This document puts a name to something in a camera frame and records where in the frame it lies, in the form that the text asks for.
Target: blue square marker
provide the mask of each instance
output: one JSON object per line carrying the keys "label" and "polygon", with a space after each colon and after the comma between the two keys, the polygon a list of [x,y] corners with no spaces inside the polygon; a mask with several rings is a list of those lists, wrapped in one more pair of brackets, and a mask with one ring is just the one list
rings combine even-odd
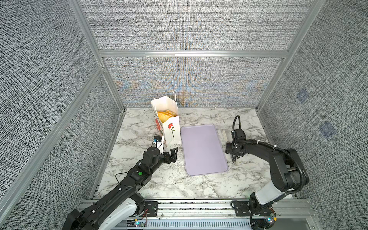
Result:
{"label": "blue square marker", "polygon": [[326,139],[332,137],[336,134],[336,129],[331,125],[329,121],[325,121],[320,127],[319,130],[322,136]]}
{"label": "blue square marker", "polygon": [[308,96],[309,96],[309,93],[307,92],[307,89],[302,88],[297,95],[297,98],[299,99],[300,104],[303,104]]}

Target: white marble surface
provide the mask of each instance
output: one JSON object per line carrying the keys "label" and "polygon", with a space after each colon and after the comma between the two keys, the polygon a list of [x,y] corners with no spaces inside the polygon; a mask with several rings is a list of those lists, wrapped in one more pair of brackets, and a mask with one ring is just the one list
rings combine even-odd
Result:
{"label": "white marble surface", "polygon": [[[237,114],[247,138],[267,142],[254,109],[179,109],[180,126],[214,124],[225,152],[227,138]],[[112,150],[97,196],[107,194],[117,185],[115,174],[128,171],[142,159],[143,151],[158,135],[152,109],[128,109]],[[181,144],[176,163],[162,164],[151,181],[139,193],[145,198],[248,198],[270,181],[269,164],[253,155],[237,160],[237,166],[225,154],[229,170],[225,173],[188,176]]]}

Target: gray fabric wall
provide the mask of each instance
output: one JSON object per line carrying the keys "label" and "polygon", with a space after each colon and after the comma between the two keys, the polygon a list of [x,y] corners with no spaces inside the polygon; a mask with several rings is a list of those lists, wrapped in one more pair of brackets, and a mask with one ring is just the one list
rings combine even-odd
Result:
{"label": "gray fabric wall", "polygon": [[280,58],[107,57],[124,104],[150,107],[178,91],[178,106],[255,107]]}
{"label": "gray fabric wall", "polygon": [[366,229],[368,5],[327,0],[260,114],[275,143],[295,148],[325,230]]}
{"label": "gray fabric wall", "polygon": [[[67,0],[0,3],[0,198],[98,65]],[[1,229],[61,229],[120,111],[100,77]]]}
{"label": "gray fabric wall", "polygon": [[[100,49],[288,50],[313,0],[80,0]],[[254,107],[276,58],[106,58],[122,99],[147,107]]]}
{"label": "gray fabric wall", "polygon": [[101,49],[287,50],[312,0],[80,0]]}
{"label": "gray fabric wall", "polygon": [[1,229],[61,229],[88,199],[119,113],[101,76]]}
{"label": "gray fabric wall", "polygon": [[0,199],[98,67],[68,1],[0,7]]}

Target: red wire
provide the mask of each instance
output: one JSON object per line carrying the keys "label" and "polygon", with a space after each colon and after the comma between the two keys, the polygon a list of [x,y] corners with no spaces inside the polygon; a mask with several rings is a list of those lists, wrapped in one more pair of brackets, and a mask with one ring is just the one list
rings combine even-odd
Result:
{"label": "red wire", "polygon": [[[143,213],[143,216],[142,216],[142,219],[141,220],[143,220],[143,218],[144,218],[144,215],[146,214],[146,212],[148,211],[148,209],[146,210],[146,211],[144,211],[144,213]],[[147,224],[147,221],[148,221],[148,219],[147,219],[147,216],[146,216],[146,222],[144,223],[144,226],[146,226],[146,224]]]}

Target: lavender tray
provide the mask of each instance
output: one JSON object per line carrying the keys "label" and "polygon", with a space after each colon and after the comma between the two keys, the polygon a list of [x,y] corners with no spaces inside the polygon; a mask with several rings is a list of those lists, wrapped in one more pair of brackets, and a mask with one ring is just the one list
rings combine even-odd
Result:
{"label": "lavender tray", "polygon": [[227,161],[213,124],[180,129],[185,169],[190,176],[227,171]]}

